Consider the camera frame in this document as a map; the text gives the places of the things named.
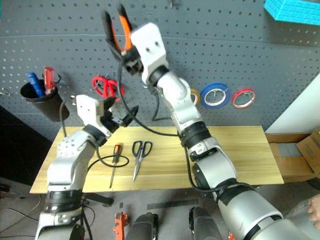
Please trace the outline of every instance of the red tape roll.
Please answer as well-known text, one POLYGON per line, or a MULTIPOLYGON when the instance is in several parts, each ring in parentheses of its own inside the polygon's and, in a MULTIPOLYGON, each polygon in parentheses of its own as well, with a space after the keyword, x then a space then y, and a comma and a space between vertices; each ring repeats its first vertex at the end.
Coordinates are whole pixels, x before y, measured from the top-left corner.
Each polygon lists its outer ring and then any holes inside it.
POLYGON ((240 91, 236 92, 233 97, 232 97, 232 105, 236 108, 236 109, 245 109, 250 107, 254 101, 256 99, 256 93, 253 89, 251 88, 244 88, 241 89, 240 91), (250 100, 244 104, 236 104, 236 99, 237 97, 239 97, 241 94, 246 94, 246 93, 251 93, 252 97, 250 98, 250 100))

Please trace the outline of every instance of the black cable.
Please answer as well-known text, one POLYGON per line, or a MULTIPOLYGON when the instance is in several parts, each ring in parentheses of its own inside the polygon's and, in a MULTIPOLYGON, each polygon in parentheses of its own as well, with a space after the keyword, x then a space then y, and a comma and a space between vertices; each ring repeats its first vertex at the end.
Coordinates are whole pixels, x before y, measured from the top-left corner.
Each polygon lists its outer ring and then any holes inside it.
POLYGON ((60 104, 60 108, 59 108, 59 118, 60 118, 60 122, 62 125, 62 130, 63 130, 63 135, 64 137, 67 137, 67 132, 66 132, 66 126, 65 126, 65 121, 62 117, 62 109, 64 108, 65 104, 66 104, 67 99, 63 100, 63 102, 60 104))
POLYGON ((159 131, 155 131, 149 127, 147 127, 146 125, 144 125, 139 119, 136 118, 135 115, 133 115, 133 113, 130 111, 125 99, 124 99, 124 96, 122 95, 121 91, 120 91, 120 86, 121 86, 121 80, 122 80, 122 68, 123 68, 123 62, 121 61, 119 63, 119 66, 118 66, 118 69, 117 69, 117 93, 118 95, 120 96, 121 98, 121 101, 123 103, 123 106, 127 112, 127 114, 133 119, 135 120, 141 127, 143 127, 145 130, 148 130, 149 132, 152 132, 154 134, 158 134, 158 135, 161 135, 161 136, 169 136, 169 137, 177 137, 178 135, 177 134, 171 134, 171 133, 164 133, 164 132, 159 132, 159 131))
POLYGON ((11 207, 1 208, 0 211, 1 211, 1 210, 11 210, 11 211, 13 211, 13 212, 16 212, 16 213, 22 215, 22 216, 25 216, 27 219, 34 220, 34 221, 39 222, 38 219, 33 218, 33 217, 31 217, 31 216, 28 216, 28 215, 26 215, 25 213, 23 213, 23 212, 21 212, 21 211, 18 211, 18 210, 16 210, 16 209, 13 209, 13 208, 11 208, 11 207))
POLYGON ((92 222, 91 222, 91 223, 90 223, 90 225, 89 225, 89 227, 91 228, 91 226, 94 224, 95 219, 96 219, 96 212, 95 212, 95 210, 93 210, 93 208, 92 208, 92 207, 84 206, 84 208, 88 208, 88 209, 90 209, 90 210, 92 211, 92 213, 93 213, 93 219, 92 219, 92 222))
POLYGON ((61 76, 60 76, 59 73, 58 73, 58 77, 59 77, 59 79, 58 79, 58 81, 55 82, 56 84, 58 84, 60 82, 60 80, 61 80, 61 76))
POLYGON ((85 210, 83 208, 82 208, 82 216, 83 216, 84 224, 85 224, 86 229, 87 229, 88 234, 89 234, 89 238, 90 238, 90 240, 93 240, 92 232, 91 232, 91 229, 90 229, 90 225, 89 225, 88 219, 86 217, 85 210))
POLYGON ((153 116, 152 116, 152 121, 170 120, 171 117, 160 117, 160 118, 156 118, 157 115, 158 115, 159 105, 160 105, 159 94, 158 94, 157 92, 155 93, 155 100, 156 100, 156 106, 155 106, 154 114, 153 114, 153 116))
POLYGON ((17 238, 17 237, 35 238, 36 236, 31 236, 31 235, 0 236, 0 239, 6 239, 6 238, 17 238))
POLYGON ((84 216, 82 214, 81 214, 81 217, 80 217, 80 226, 84 227, 84 216))
POLYGON ((251 190, 255 190, 255 188, 253 186, 251 186, 250 184, 244 183, 244 182, 238 182, 236 184, 232 184, 232 185, 229 185, 229 186, 218 186, 218 187, 214 187, 214 188, 210 188, 210 189, 202 189, 202 188, 197 187, 195 185, 194 181, 192 180, 190 161, 189 161, 189 156, 188 156, 188 150, 187 150, 186 147, 184 147, 184 154, 185 154, 186 167, 188 169, 188 177, 189 177, 190 184, 197 191, 199 191, 201 193, 213 193, 213 192, 219 192, 221 190, 225 191, 227 189, 232 189, 232 188, 240 187, 240 186, 244 186, 244 187, 247 187, 247 188, 249 188, 251 190))
POLYGON ((95 160, 93 163, 90 164, 90 166, 88 167, 88 171, 92 168, 92 166, 94 164, 96 164, 97 162, 101 162, 103 165, 109 167, 109 168, 122 168, 126 165, 128 165, 129 163, 129 158, 127 158, 126 156, 123 156, 123 155, 120 155, 119 157, 122 157, 122 158, 125 158, 126 159, 126 163, 122 164, 122 165, 116 165, 116 166, 113 166, 111 164, 108 164, 106 163, 105 161, 103 161, 103 159, 106 159, 106 158, 111 158, 111 157, 114 157, 115 155, 109 155, 109 156, 104 156, 104 157, 101 157, 100 156, 100 153, 99 153, 99 146, 96 146, 95 148, 95 152, 96 152, 96 155, 98 156, 98 159, 95 160))
POLYGON ((39 194, 39 201, 38 203, 27 213, 25 214, 24 217, 20 218, 18 221, 16 221, 15 223, 7 226, 5 229, 3 229, 2 231, 0 231, 0 234, 3 233, 4 231, 8 230, 9 228, 13 227, 14 225, 17 225, 18 223, 20 223, 23 219, 25 219, 30 213, 32 213, 37 207, 39 207, 40 203, 42 202, 42 197, 39 194))

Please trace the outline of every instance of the pen holder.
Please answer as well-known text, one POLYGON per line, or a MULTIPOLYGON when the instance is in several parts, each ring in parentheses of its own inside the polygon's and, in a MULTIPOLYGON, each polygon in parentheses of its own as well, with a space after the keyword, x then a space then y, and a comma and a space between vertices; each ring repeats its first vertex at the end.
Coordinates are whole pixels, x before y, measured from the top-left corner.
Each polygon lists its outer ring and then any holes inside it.
MULTIPOLYGON (((59 122, 59 108, 62 104, 62 99, 58 94, 58 88, 55 87, 54 90, 47 96, 38 97, 33 86, 28 82, 25 84, 21 90, 20 94, 22 97, 37 109, 39 109, 48 119, 53 122, 59 122)), ((62 119, 65 120, 69 117, 69 111, 66 106, 62 109, 62 119)))

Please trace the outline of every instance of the wooden table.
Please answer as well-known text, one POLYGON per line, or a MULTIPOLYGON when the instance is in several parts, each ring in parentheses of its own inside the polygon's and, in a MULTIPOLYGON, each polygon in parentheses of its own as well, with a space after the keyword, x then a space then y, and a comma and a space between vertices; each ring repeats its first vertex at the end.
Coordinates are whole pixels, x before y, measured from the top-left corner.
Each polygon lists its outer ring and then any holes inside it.
MULTIPOLYGON (((82 127, 67 127, 68 135, 82 127)), ((261 126, 211 126, 208 127, 234 163, 238 181, 252 185, 283 184, 277 163, 269 147, 261 126)), ((153 129, 176 133, 175 127, 153 127, 153 129)), ((30 193, 46 193, 47 170, 56 159, 57 145, 63 140, 62 130, 57 134, 43 164, 33 183, 30 193)), ((144 130, 142 127, 119 128, 100 148, 100 155, 112 155, 114 145, 123 143, 122 155, 130 163, 115 170, 112 188, 109 188, 112 168, 96 163, 86 176, 84 192, 109 192, 145 189, 179 189, 190 188, 184 149, 178 137, 160 136, 144 130), (132 175, 135 158, 132 154, 134 141, 153 142, 153 148, 141 163, 135 182, 132 175)), ((97 159, 95 155, 90 162, 97 159)))

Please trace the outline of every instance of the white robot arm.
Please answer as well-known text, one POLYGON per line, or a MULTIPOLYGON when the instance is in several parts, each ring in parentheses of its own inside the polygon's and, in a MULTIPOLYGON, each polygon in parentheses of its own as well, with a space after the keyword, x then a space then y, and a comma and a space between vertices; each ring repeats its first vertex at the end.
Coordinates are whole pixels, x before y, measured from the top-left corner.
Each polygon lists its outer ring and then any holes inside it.
MULTIPOLYGON (((98 147, 132 119, 113 117, 108 109, 116 98, 99 102, 87 95, 76 96, 77 114, 85 127, 67 136, 57 147, 56 160, 47 171, 48 192, 44 211, 39 216, 36 240, 82 239, 84 229, 77 222, 82 217, 83 187, 88 164, 98 147)), ((138 107, 131 109, 136 115, 138 107)))
POLYGON ((309 238, 252 187, 237 182, 237 173, 212 137, 191 100, 190 86, 169 71, 158 27, 148 23, 131 33, 143 65, 142 81, 157 88, 171 112, 181 145, 194 161, 197 189, 212 192, 237 240, 308 240, 309 238))

